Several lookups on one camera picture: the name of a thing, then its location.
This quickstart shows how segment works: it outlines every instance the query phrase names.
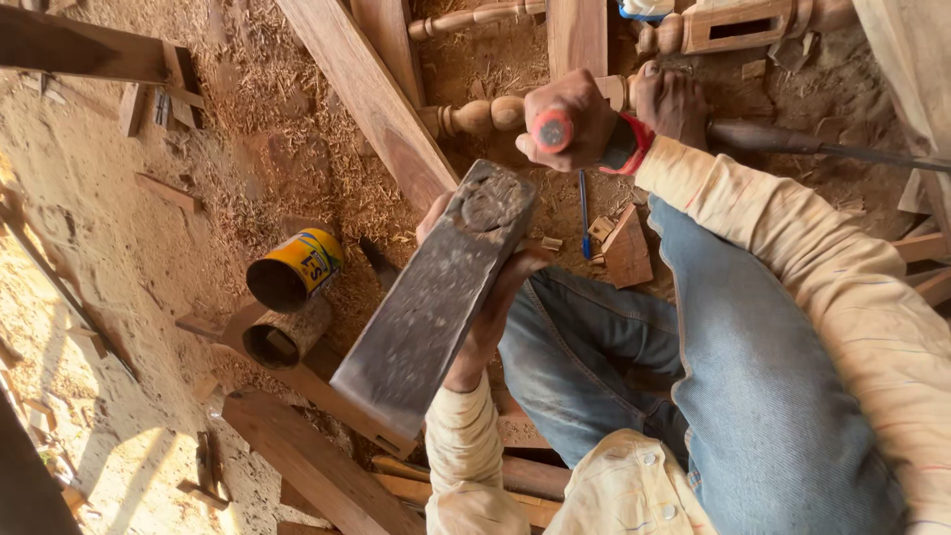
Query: blue jeans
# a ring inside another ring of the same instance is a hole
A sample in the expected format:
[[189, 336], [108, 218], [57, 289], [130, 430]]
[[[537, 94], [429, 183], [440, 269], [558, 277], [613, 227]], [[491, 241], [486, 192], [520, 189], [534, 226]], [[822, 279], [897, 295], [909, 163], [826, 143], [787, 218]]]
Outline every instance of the blue jeans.
[[[499, 345], [514, 398], [574, 467], [620, 428], [660, 439], [723, 533], [903, 529], [902, 489], [815, 329], [754, 256], [651, 198], [678, 307], [550, 267]], [[611, 359], [684, 377], [675, 404]]]

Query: red chisel handle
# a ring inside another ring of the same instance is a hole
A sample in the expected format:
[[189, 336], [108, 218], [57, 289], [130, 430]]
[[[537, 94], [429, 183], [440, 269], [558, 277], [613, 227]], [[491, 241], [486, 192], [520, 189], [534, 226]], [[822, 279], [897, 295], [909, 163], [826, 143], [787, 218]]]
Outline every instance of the red chisel handle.
[[574, 124], [568, 111], [548, 108], [539, 113], [532, 124], [532, 138], [538, 150], [556, 154], [572, 143]]

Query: blue pen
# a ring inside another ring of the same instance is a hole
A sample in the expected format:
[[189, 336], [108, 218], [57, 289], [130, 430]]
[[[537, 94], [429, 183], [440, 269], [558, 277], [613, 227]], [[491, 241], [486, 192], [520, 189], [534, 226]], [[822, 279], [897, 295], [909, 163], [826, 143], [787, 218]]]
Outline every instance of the blue pen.
[[592, 240], [588, 237], [588, 196], [585, 195], [585, 171], [578, 171], [578, 191], [581, 192], [581, 252], [585, 260], [592, 258]]

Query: sawdust-covered floor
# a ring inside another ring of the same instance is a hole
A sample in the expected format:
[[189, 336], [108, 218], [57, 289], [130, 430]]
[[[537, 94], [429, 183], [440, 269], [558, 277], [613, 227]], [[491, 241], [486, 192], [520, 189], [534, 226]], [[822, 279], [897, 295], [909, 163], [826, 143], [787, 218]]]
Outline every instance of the sawdust-covered floor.
[[[412, 9], [420, 18], [476, 4], [417, 0]], [[281, 217], [316, 217], [339, 226], [346, 247], [346, 269], [326, 292], [335, 313], [326, 343], [345, 353], [383, 296], [356, 247], [358, 238], [369, 236], [404, 264], [415, 246], [419, 214], [360, 141], [313, 60], [295, 47], [273, 0], [87, 0], [65, 16], [191, 48], [208, 97], [205, 129], [165, 132], [144, 125], [137, 139], [126, 139], [113, 120], [74, 99], [65, 105], [41, 100], [15, 73], [0, 72], [0, 179], [20, 193], [51, 261], [143, 377], [135, 386], [116, 363], [89, 359], [72, 346], [63, 333], [70, 319], [58, 298], [12, 240], [0, 238], [0, 335], [25, 357], [11, 375], [25, 397], [43, 399], [68, 422], [56, 436], [89, 497], [80, 512], [84, 530], [270, 534], [277, 520], [313, 524], [278, 505], [280, 477], [214, 417], [221, 392], [199, 405], [190, 390], [213, 372], [225, 391], [255, 385], [289, 403], [307, 403], [238, 357], [175, 328], [174, 319], [191, 311], [221, 319], [236, 310], [248, 297], [245, 266], [283, 239]], [[613, 22], [611, 41], [611, 71], [635, 71], [634, 42], [620, 21]], [[428, 103], [465, 104], [475, 98], [476, 79], [490, 97], [542, 85], [548, 80], [546, 48], [538, 16], [425, 42], [419, 54]], [[718, 116], [774, 106], [777, 124], [805, 130], [824, 117], [842, 116], [843, 142], [903, 149], [861, 29], [824, 36], [816, 57], [797, 74], [770, 65], [765, 79], [744, 82], [742, 65], [765, 54], [743, 50], [662, 62], [702, 80]], [[121, 84], [63, 80], [118, 108]], [[524, 165], [512, 140], [462, 135], [440, 144], [461, 176], [476, 157]], [[833, 205], [863, 198], [867, 214], [857, 223], [873, 236], [893, 240], [912, 223], [895, 209], [906, 170], [831, 158], [747, 158], [815, 188]], [[203, 200], [204, 212], [184, 214], [137, 188], [137, 170], [186, 188]], [[559, 265], [606, 279], [581, 255], [576, 175], [522, 171], [540, 186], [531, 235], [564, 240]], [[182, 174], [190, 179], [180, 181]], [[637, 195], [628, 181], [594, 169], [588, 183], [592, 220], [616, 219]], [[647, 208], [638, 211], [644, 220]], [[656, 248], [656, 235], [647, 234]], [[639, 290], [672, 299], [670, 273], [656, 254], [652, 261], [656, 279]], [[497, 366], [494, 371], [497, 385]], [[358, 461], [373, 453], [319, 411], [307, 414]], [[194, 437], [205, 429], [222, 448], [233, 499], [225, 513], [208, 513], [174, 489], [181, 479], [194, 478]]]

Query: metal can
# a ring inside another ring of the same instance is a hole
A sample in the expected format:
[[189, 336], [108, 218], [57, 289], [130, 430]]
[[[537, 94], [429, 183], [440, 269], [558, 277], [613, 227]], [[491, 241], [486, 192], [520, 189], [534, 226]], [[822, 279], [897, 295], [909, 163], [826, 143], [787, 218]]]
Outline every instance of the metal can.
[[343, 247], [319, 228], [305, 228], [248, 267], [247, 287], [264, 306], [297, 312], [343, 269]]

